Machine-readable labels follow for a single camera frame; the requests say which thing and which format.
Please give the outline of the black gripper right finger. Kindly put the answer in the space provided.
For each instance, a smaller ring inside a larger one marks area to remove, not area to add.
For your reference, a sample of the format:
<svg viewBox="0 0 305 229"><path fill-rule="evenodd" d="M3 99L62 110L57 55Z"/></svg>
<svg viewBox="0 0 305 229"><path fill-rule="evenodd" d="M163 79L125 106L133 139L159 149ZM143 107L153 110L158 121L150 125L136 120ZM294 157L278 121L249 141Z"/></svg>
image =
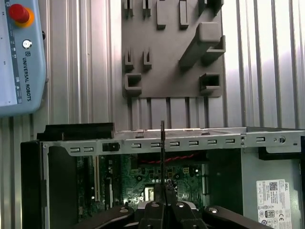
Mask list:
<svg viewBox="0 0 305 229"><path fill-rule="evenodd" d="M200 214L183 201L170 204L171 229L268 229L269 226L220 206L207 206Z"/></svg>

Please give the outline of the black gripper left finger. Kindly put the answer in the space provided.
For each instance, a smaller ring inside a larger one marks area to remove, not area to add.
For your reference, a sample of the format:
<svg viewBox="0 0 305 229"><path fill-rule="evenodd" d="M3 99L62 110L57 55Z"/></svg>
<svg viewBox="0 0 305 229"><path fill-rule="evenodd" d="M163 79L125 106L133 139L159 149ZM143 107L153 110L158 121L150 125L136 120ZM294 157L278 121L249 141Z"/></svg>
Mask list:
<svg viewBox="0 0 305 229"><path fill-rule="evenodd" d="M154 201L148 201L145 208L115 206L88 218L73 229L162 229L165 217L165 184L155 184Z"/></svg>

